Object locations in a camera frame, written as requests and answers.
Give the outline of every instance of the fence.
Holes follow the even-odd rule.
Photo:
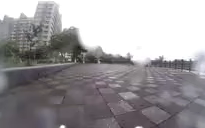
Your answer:
[[[187,70],[189,72],[191,71],[198,71],[196,69],[196,65],[201,64],[201,62],[198,61],[192,61],[190,60],[174,60],[174,61],[160,61],[160,60],[153,60],[151,61],[151,66],[154,67],[164,67],[164,68],[173,68],[173,69],[180,69],[181,71]],[[205,75],[205,71],[200,72],[200,75]]]

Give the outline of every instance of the sky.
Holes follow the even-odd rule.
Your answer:
[[[205,0],[55,0],[62,27],[87,46],[134,60],[189,59],[205,52]],[[34,16],[37,0],[0,0],[0,18]]]

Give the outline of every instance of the building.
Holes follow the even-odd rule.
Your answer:
[[[13,31],[14,18],[4,16],[3,20],[0,20],[0,41],[10,39],[10,35]]]
[[[13,32],[10,35],[10,39],[18,43],[20,51],[29,49],[30,42],[28,42],[26,38],[26,32],[31,31],[32,24],[35,24],[34,18],[27,17],[23,13],[14,21]]]
[[[39,40],[43,44],[49,44],[51,36],[62,31],[59,5],[53,1],[38,2],[34,19],[38,24],[43,25],[43,30],[39,36]]]
[[[43,26],[42,32],[37,37],[39,43],[32,48],[48,45],[51,36],[62,31],[59,5],[53,1],[40,1],[38,2],[34,17],[27,17],[23,13],[17,19],[4,16],[4,19],[0,20],[0,41],[16,41],[21,51],[29,49],[30,42],[27,41],[25,32],[32,31],[32,24],[41,24]]]

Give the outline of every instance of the concrete wall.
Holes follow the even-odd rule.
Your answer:
[[[7,68],[3,69],[3,72],[7,76],[8,88],[13,88],[36,80],[40,77],[44,77],[69,68],[73,65],[73,63],[68,63],[33,67]]]

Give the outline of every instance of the wet pavement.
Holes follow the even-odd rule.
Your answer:
[[[0,96],[0,128],[205,128],[205,80],[191,73],[86,64]]]

